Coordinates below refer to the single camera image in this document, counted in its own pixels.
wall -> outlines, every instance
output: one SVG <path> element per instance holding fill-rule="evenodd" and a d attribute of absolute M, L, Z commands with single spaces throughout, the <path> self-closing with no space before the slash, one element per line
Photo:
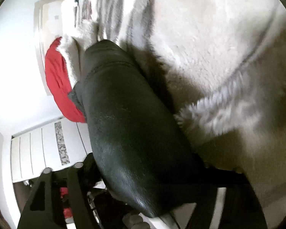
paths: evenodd
<path fill-rule="evenodd" d="M 37 1 L 5 0 L 0 7 L 0 209 L 12 229 L 20 212 L 11 182 L 11 135 L 62 115 L 53 97 L 46 95 L 37 65 Z"/>
<path fill-rule="evenodd" d="M 34 48 L 34 3 L 5 0 L 0 7 L 0 132 L 26 130 L 61 116 L 47 96 Z"/>

